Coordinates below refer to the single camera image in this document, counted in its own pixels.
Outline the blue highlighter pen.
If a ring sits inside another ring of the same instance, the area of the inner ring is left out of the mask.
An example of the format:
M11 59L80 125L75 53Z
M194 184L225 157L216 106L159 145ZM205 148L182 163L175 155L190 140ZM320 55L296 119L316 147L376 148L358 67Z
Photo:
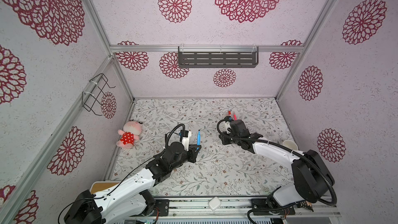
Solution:
M201 145L201 132L200 130L198 130L198 134L197 134L197 151L199 150L199 146Z

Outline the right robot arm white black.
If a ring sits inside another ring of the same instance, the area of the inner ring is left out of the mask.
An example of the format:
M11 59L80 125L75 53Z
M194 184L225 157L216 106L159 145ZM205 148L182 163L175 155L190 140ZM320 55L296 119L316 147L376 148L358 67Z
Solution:
M235 144L290 169L293 182L277 188L267 197L272 211L300 202L337 204L335 180L316 151L302 152L271 142L259 133L250 133L242 120L229 117L219 121L216 129L223 145Z

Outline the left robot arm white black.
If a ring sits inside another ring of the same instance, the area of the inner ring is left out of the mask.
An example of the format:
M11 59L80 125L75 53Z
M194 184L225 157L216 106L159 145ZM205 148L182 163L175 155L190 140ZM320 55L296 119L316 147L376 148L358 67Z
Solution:
M119 184L92 194L86 190L65 208L66 224L113 224L123 218L152 213L156 200L150 189L168 179L185 162L195 163L200 145L184 147L174 142L149 160L140 171L133 170Z

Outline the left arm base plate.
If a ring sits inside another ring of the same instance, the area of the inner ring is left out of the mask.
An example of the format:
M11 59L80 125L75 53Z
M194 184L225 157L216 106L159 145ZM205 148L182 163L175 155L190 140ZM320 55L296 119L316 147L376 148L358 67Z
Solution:
M154 206L150 207L148 211L144 211L141 214L130 215L130 217L136 217L136 216L165 217L169 215L169 210L170 210L170 200L161 199L161 200L156 200Z

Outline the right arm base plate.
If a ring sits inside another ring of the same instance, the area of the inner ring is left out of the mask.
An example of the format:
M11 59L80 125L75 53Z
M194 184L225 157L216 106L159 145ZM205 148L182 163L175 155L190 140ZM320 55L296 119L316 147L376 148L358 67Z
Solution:
M250 202L251 202L251 207L254 210L253 214L256 216L295 215L295 209L293 205L290 206L286 205L282 207L273 198L268 198L268 197L252 198Z

